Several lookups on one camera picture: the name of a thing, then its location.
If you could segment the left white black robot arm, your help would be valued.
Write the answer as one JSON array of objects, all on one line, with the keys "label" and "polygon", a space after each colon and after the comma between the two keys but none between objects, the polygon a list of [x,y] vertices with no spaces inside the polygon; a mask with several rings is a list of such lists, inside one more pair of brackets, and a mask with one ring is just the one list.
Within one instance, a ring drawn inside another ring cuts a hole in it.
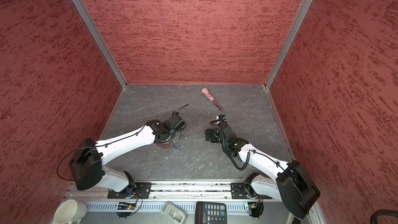
[{"label": "left white black robot arm", "polygon": [[138,195],[132,176],[109,168],[112,160],[143,146],[166,145],[186,127],[184,120],[147,121],[141,128],[107,140],[86,139],[71,151],[68,166],[77,190],[93,187],[106,188],[118,198],[129,199]]}]

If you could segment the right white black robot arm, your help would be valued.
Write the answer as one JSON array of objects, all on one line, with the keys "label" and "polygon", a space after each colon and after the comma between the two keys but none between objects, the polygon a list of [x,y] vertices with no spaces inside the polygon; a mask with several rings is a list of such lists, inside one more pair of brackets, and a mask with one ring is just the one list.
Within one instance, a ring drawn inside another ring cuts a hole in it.
[{"label": "right white black robot arm", "polygon": [[302,164],[296,160],[282,161],[260,151],[238,138],[227,121],[213,120],[209,124],[213,128],[205,131],[206,141],[220,144],[237,170],[251,165],[264,174],[247,178],[256,195],[279,200],[297,219],[310,213],[321,193]]}]

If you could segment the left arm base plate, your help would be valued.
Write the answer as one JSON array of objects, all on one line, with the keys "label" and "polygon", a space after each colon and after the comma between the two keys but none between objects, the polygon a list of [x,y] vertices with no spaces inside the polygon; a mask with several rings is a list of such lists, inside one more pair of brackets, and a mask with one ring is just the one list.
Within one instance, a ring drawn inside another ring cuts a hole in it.
[{"label": "left arm base plate", "polygon": [[121,192],[115,192],[113,190],[108,191],[108,199],[148,199],[151,191],[152,183],[149,182],[138,182],[129,184]]}]

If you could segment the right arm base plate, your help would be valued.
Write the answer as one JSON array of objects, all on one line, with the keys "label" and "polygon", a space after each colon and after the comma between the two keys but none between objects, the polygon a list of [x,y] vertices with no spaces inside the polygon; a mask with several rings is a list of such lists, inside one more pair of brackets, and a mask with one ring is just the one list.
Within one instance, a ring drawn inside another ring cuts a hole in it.
[{"label": "right arm base plate", "polygon": [[232,199],[260,200],[261,198],[249,183],[231,183],[230,186]]}]

